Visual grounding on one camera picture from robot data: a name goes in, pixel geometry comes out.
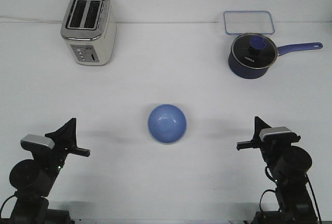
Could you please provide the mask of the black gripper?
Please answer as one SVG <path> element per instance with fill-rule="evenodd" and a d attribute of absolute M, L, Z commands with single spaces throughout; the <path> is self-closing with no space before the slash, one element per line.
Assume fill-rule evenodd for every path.
<path fill-rule="evenodd" d="M 274 136 L 268 136 L 265 142 L 262 142 L 260 132 L 263 129 L 271 128 L 270 125 L 265 123 L 260 117 L 254 117 L 254 135 L 250 141 L 237 142 L 236 149 L 249 149 L 258 148 L 261 152 L 262 158 L 267 166 L 276 164 L 277 160 L 281 156 L 283 150 L 290 147 L 292 143 L 300 141 L 301 136 L 295 132 L 288 134 L 277 134 Z"/>
<path fill-rule="evenodd" d="M 54 132 L 46 133 L 45 137 L 52 141 L 45 142 L 50 154 L 46 156 L 45 169 L 48 175 L 58 175 L 65 164 L 68 154 L 89 157 L 90 150 L 77 146 L 76 118 L 71 118 Z"/>

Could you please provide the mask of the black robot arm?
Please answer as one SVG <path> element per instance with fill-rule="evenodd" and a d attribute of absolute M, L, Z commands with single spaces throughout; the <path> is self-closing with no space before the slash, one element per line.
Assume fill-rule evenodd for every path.
<path fill-rule="evenodd" d="M 1 223 L 74 223 L 69 211 L 50 209 L 47 196 L 69 154 L 90 156 L 89 149 L 77 146 L 76 118 L 43 136 L 28 134 L 20 144 L 32 159 L 20 161 L 9 174 L 16 202 L 10 217 L 2 217 Z"/>
<path fill-rule="evenodd" d="M 319 208 L 308 177 L 312 158 L 295 144 L 301 137 L 287 127 L 271 127 L 254 118 L 250 141 L 238 142 L 237 150 L 258 148 L 266 163 L 265 175 L 275 184 L 272 191 L 278 210 L 256 212 L 253 223 L 321 223 Z"/>

